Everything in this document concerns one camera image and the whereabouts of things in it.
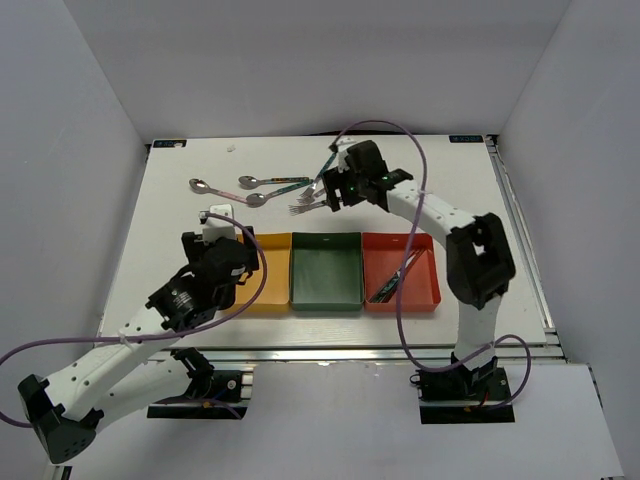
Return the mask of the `teal handled knife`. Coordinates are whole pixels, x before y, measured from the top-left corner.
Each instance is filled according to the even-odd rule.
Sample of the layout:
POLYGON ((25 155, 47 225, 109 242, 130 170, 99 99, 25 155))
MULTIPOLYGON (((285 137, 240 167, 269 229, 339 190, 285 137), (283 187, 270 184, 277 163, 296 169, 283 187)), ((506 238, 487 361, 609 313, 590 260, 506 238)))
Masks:
POLYGON ((395 294, 400 281, 401 270, 395 271, 389 279, 369 298, 369 303, 388 303, 395 294))

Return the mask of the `yellow plastic bin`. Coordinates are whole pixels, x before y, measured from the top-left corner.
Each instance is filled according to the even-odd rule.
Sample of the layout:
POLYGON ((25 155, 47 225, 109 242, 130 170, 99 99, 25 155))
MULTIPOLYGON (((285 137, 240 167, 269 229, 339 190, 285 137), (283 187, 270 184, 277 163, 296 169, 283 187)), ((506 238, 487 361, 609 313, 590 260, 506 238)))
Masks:
MULTIPOLYGON (((256 234, 256 240, 267 261, 267 280, 260 296, 244 312, 248 315, 283 315, 289 311, 291 233, 256 234)), ((236 289, 235 303, 225 311, 231 313, 243 307, 262 282, 263 266, 236 289)))

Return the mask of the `teal handled spoon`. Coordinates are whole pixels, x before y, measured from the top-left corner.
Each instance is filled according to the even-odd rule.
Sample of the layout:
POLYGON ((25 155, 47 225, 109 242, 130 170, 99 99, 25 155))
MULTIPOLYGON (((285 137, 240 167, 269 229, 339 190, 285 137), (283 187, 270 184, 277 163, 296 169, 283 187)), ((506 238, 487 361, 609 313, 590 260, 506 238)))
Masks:
POLYGON ((287 194, 292 191, 306 188, 312 183, 311 180, 305 182, 297 182, 285 187, 280 187, 268 194, 252 193, 246 197, 246 204, 251 208, 258 208, 265 205, 269 200, 287 194))

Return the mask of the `teal handled fork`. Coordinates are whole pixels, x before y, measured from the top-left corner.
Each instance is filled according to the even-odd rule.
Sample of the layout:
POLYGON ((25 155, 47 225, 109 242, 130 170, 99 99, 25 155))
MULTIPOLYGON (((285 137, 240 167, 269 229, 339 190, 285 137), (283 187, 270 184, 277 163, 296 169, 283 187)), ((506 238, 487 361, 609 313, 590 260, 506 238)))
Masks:
POLYGON ((318 174, 316 175, 316 177, 314 178, 314 180, 312 181, 311 184, 319 184, 320 181, 322 180, 322 176, 323 174, 332 166, 334 160, 336 158, 336 154, 332 153, 331 156, 329 157, 329 159, 324 163, 324 165, 321 167, 320 171, 318 172, 318 174))

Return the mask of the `red plastic bin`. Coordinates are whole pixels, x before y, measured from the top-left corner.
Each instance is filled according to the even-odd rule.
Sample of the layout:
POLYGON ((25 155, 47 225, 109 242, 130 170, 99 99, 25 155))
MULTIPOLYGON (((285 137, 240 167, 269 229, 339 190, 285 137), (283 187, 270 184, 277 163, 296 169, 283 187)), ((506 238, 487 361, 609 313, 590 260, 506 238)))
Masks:
MULTIPOLYGON (((369 303, 369 298, 400 269, 409 235, 399 233, 363 233, 364 308, 369 312, 393 313, 396 292, 388 303, 369 303)), ((406 263, 401 311, 431 313, 441 302, 436 271, 434 242, 426 233, 416 233, 406 263)))

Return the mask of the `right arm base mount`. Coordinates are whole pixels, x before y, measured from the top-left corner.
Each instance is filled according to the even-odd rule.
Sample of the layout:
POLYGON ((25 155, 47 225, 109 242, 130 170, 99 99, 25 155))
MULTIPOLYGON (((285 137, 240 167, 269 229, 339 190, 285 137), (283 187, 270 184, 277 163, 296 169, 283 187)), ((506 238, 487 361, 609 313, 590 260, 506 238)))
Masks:
POLYGON ((514 423, 513 407, 506 401, 511 390, 496 356, 484 366, 430 373, 417 370, 409 378, 418 391, 423 425, 514 423))

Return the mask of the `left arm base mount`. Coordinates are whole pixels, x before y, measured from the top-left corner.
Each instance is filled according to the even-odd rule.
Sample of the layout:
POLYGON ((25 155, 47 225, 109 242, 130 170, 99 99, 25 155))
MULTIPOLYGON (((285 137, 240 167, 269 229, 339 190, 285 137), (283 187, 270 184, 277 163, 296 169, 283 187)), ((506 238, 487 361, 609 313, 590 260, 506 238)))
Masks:
POLYGON ((248 409, 248 373, 215 367, 195 348, 171 350, 189 378, 186 392, 147 408, 149 419, 242 420, 248 409))

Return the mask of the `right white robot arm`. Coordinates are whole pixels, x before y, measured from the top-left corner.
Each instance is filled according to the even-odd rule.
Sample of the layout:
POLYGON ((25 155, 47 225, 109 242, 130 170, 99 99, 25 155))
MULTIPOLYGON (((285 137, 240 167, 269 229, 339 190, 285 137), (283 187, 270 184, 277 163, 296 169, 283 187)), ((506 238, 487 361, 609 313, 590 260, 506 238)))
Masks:
POLYGON ((472 399, 496 370, 494 337, 502 297, 515 276, 515 262, 501 219, 473 215, 426 192, 402 169, 391 170, 371 140, 339 140, 330 146, 338 164, 323 173, 332 211, 364 201, 416 221, 446 253, 446 280, 458 301, 458 331, 451 374, 453 390, 472 399))

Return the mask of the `pink handled fork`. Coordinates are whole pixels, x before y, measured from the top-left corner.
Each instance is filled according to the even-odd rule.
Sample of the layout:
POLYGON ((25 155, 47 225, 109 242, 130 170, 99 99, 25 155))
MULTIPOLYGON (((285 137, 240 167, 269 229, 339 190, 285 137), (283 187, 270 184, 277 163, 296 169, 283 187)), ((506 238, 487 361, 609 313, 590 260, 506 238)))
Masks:
POLYGON ((325 189, 319 187, 317 184, 311 184, 306 188, 300 196, 297 198, 297 202, 300 204, 312 203, 316 198, 325 194, 325 189))

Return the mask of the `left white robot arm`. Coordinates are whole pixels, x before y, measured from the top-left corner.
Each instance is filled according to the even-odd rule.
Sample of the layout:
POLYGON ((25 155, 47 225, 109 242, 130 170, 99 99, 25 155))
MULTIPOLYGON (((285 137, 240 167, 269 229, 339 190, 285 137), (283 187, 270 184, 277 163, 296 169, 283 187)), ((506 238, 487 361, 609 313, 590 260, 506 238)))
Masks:
POLYGON ((52 464, 70 461, 108 425, 152 403, 213 395, 214 368, 196 349, 162 362, 150 358, 231 307, 236 287, 258 270, 259 254, 252 228, 217 239, 185 232, 181 241, 187 264, 149 296, 114 342, 19 383, 25 415, 52 464))

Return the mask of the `pink handled spoon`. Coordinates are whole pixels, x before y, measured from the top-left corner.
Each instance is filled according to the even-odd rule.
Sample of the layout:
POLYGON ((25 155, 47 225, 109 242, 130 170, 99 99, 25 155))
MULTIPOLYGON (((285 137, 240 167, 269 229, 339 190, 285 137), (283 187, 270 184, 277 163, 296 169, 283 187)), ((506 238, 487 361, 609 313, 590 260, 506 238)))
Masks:
POLYGON ((225 198, 227 200, 239 202, 241 204, 245 204, 245 205, 248 204, 245 197, 242 197, 230 192, 226 192, 217 188, 213 188, 202 179, 197 179, 197 178, 190 179, 189 187, 194 193, 197 193, 197 194, 211 194, 221 198, 225 198))

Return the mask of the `green plastic bin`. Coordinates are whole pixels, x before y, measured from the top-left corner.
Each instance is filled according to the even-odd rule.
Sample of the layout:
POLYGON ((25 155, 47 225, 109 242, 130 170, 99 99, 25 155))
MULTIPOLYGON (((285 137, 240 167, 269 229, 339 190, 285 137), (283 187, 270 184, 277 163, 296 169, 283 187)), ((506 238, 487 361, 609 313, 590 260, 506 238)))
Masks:
POLYGON ((358 312, 364 302, 362 234, 292 234, 290 304, 301 312, 358 312))

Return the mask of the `dark handled fork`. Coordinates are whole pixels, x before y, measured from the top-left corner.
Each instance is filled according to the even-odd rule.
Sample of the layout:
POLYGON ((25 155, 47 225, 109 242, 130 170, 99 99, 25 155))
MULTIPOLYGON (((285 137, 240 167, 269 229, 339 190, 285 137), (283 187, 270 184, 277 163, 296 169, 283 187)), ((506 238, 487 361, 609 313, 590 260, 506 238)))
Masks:
POLYGON ((327 206, 328 204, 326 200, 319 200, 319 201, 315 201, 307 204, 289 205, 288 210, 290 215, 295 216, 295 215, 301 215, 319 208, 324 208, 327 206))

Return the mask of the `dark handled spoon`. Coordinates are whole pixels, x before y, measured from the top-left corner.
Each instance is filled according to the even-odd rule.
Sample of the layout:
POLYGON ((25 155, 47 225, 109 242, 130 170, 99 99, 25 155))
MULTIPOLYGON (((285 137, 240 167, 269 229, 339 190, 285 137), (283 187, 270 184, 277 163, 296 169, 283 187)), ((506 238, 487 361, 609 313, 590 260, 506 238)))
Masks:
POLYGON ((238 178, 239 185, 248 190, 256 189, 263 185, 281 185, 300 183, 308 184, 311 181, 309 177, 271 177, 258 179, 251 175, 243 175, 238 178))

